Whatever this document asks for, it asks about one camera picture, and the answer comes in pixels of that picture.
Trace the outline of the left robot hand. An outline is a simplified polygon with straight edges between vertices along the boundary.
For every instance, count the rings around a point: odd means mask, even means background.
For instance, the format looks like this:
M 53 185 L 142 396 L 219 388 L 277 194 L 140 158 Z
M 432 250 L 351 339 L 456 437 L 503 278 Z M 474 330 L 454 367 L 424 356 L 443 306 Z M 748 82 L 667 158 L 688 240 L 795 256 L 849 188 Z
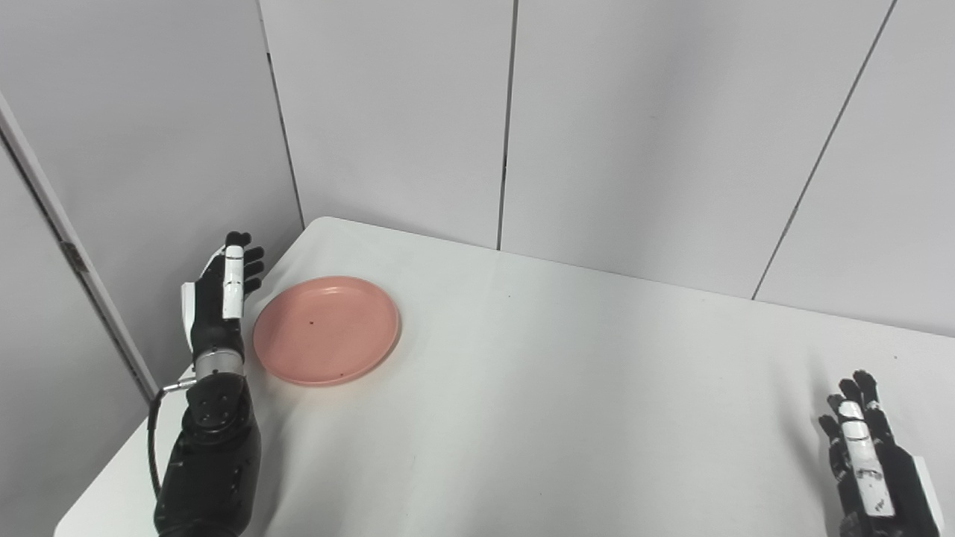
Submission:
M 243 356 L 243 306 L 262 285 L 264 257 L 265 248 L 252 247 L 251 234 L 231 231 L 200 277 L 182 284 L 182 325 L 193 359 L 224 349 Z

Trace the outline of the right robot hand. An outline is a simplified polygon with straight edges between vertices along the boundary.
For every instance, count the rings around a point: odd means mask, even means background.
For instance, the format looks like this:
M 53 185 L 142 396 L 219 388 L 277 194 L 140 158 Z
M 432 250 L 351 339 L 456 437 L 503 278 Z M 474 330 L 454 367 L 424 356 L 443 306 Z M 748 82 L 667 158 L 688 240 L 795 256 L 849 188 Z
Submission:
M 818 417 L 838 487 L 840 536 L 941 536 L 945 521 L 927 463 L 897 443 L 877 381 L 856 370 Z

